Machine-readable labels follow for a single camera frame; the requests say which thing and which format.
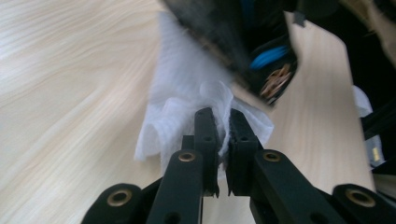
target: wood grain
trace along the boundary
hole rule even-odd
[[[162,9],[151,0],[0,3],[0,223],[79,223],[104,189],[160,176],[158,157],[133,157]],[[268,146],[321,189],[372,188],[345,50],[314,26],[294,32],[302,67],[276,109],[264,108],[276,124]],[[248,199],[220,185],[204,223],[252,223]]]

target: crumpled tissue paper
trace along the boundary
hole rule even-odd
[[[134,158],[143,161],[161,153],[164,172],[172,154],[180,150],[182,136],[193,134],[195,112],[205,107],[212,108],[219,139],[223,139],[220,156],[228,149],[231,108],[245,114],[253,132],[265,144],[274,125],[259,109],[233,97],[229,71],[172,15],[160,12],[158,20],[162,49]]]

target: white cloth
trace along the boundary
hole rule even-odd
[[[227,151],[230,109],[240,110],[262,144],[274,125],[259,109],[234,99],[231,74],[205,51],[166,12],[160,12],[162,49],[151,83],[148,108],[134,158],[161,153],[163,171],[171,155],[180,150],[182,136],[193,134],[194,113],[212,107],[219,137],[220,156]]]
[[[359,116],[361,118],[373,113],[369,98],[359,87],[353,86],[353,93],[355,96],[355,105],[358,108]],[[384,155],[382,153],[381,139],[379,135],[376,135],[365,141],[367,155],[370,160],[372,167],[377,167],[382,164],[384,160]]]

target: wooden table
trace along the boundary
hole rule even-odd
[[[160,177],[159,157],[134,161],[160,49],[151,0],[0,3],[0,223],[79,223],[120,183]],[[301,67],[276,108],[267,147],[327,192],[372,189],[346,51],[293,26]],[[248,198],[205,199],[204,223],[252,223]]]

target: metal screw hole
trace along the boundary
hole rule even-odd
[[[190,152],[182,153],[178,156],[180,161],[193,161],[195,160],[195,155]]]
[[[275,152],[264,152],[264,159],[267,161],[280,161],[280,157]]]
[[[122,206],[132,198],[132,192],[128,189],[118,189],[107,197],[107,204],[112,207]]]
[[[363,207],[374,207],[375,200],[358,189],[347,189],[346,196],[350,201]]]

